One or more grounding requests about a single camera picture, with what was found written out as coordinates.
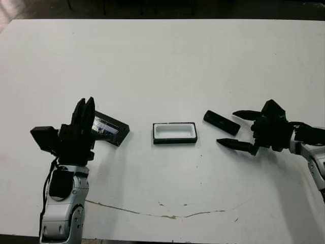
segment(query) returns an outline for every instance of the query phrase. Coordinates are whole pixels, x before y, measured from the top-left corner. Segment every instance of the table surface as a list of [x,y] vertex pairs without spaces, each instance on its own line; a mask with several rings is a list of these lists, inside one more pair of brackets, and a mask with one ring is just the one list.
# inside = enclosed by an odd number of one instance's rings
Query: table surface
[[[14,20],[0,35],[0,233],[38,235],[53,157],[34,126],[69,123],[77,101],[130,125],[89,162],[84,238],[325,243],[307,162],[216,144],[203,121],[274,99],[291,121],[325,126],[324,22]],[[250,123],[238,139],[252,141]],[[153,145],[152,123],[195,122],[195,145]]]

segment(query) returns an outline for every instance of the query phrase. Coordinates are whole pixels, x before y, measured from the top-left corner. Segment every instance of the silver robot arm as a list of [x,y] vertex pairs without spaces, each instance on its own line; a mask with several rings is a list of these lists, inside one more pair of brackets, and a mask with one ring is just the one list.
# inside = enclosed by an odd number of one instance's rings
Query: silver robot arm
[[295,131],[292,134],[289,151],[303,156],[308,162],[308,169],[325,202],[325,146],[307,145],[295,141]]
[[[46,190],[40,243],[81,243],[88,172],[87,167],[71,165],[60,165],[53,171]],[[64,185],[58,178],[62,175],[66,175]]]

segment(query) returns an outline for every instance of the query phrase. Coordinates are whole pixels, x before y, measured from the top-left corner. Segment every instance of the black plastic piece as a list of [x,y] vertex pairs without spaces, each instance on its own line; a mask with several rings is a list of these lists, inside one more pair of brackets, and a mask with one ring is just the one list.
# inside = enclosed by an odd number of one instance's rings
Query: black plastic piece
[[34,127],[30,133],[41,150],[47,151],[53,155],[58,154],[60,144],[58,130],[52,126],[42,126]]
[[129,131],[130,128],[127,124],[95,111],[95,119],[92,126],[92,134],[95,140],[105,140],[119,146]]
[[325,130],[311,126],[299,126],[296,129],[296,141],[303,141],[309,145],[325,145]]
[[[155,138],[154,125],[156,124],[193,124],[195,131],[195,138]],[[183,123],[153,123],[152,124],[152,137],[153,144],[177,144],[177,143],[196,143],[198,140],[197,128],[194,122],[183,122]]]
[[208,110],[203,118],[204,121],[228,132],[229,134],[235,136],[239,129],[240,129],[240,125],[225,118],[222,117],[219,114],[216,114],[215,112],[212,112],[211,110]]
[[49,189],[51,197],[60,197],[66,199],[73,188],[73,172],[65,170],[55,170]]

